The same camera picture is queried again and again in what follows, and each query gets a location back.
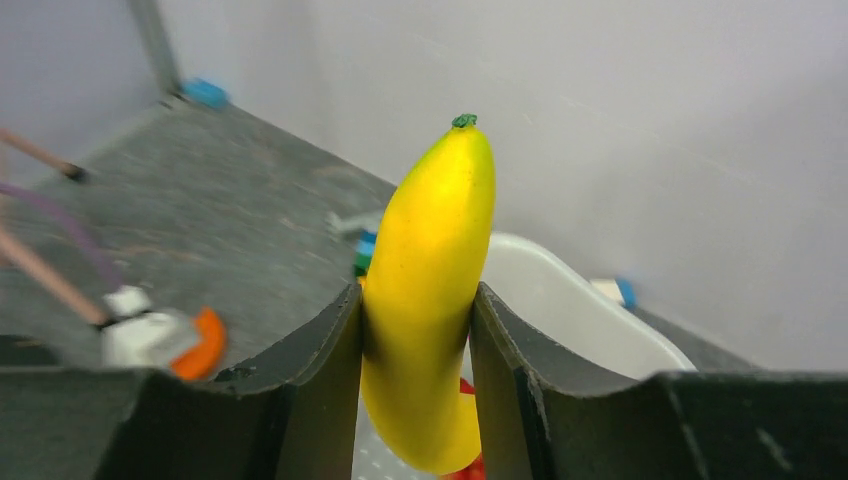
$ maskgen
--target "banana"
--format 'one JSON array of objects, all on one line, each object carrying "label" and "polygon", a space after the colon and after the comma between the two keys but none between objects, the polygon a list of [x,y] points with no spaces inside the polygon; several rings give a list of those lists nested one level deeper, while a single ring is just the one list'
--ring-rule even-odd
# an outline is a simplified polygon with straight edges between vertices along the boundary
[{"label": "banana", "polygon": [[469,313],[495,209],[495,165],[464,114],[392,195],[363,285],[361,391],[377,433],[413,468],[444,475],[480,454],[459,393]]}]

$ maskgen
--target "white bin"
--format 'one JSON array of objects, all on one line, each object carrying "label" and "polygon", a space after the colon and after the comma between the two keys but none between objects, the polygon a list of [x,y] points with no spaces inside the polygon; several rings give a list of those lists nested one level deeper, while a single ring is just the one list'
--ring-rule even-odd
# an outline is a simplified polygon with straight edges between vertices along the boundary
[{"label": "white bin", "polygon": [[[638,380],[660,370],[695,369],[668,339],[526,238],[493,233],[483,281],[525,322],[608,370]],[[468,347],[462,375],[473,383]],[[354,480],[434,478],[413,471],[388,450],[361,400],[354,448]]]}]

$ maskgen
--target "gray table surface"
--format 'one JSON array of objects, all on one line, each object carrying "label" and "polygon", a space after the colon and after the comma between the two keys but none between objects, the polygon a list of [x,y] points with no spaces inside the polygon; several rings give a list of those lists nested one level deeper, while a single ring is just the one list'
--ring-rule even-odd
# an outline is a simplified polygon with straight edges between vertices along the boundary
[{"label": "gray table surface", "polygon": [[[327,233],[341,216],[381,208],[392,185],[236,108],[165,111],[85,162],[90,182],[61,177],[37,190],[104,245],[125,282],[157,305],[225,319],[224,365],[267,348],[311,319],[352,280],[355,239]],[[56,224],[12,204],[8,228],[92,299],[105,285]],[[703,370],[742,359],[637,311]],[[0,332],[41,339],[72,364],[95,366],[97,334],[13,268],[0,271]]]}]

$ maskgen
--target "toy banana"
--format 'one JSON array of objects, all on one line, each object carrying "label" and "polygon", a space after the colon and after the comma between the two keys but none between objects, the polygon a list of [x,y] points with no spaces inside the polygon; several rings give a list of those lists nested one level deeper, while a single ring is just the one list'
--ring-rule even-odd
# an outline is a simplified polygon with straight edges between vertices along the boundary
[{"label": "toy banana", "polygon": [[398,457],[436,475],[481,451],[474,396],[457,389],[495,208],[494,159],[476,120],[454,119],[398,186],[363,282],[368,415]]}]

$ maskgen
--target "purple cable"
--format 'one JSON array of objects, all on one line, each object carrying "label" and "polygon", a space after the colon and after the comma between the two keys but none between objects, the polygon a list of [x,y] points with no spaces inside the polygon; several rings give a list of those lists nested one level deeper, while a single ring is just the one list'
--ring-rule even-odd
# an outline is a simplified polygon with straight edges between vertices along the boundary
[{"label": "purple cable", "polygon": [[97,273],[100,274],[113,292],[123,286],[124,282],[121,279],[121,274],[115,268],[115,265],[100,251],[94,240],[82,228],[82,225],[74,220],[74,217],[62,207],[47,197],[25,188],[9,185],[8,183],[0,182],[0,194],[23,200],[36,209],[41,210],[41,213],[53,217],[68,232],[68,235],[74,239],[74,242],[76,242],[80,250],[88,257],[89,261],[94,264]]}]

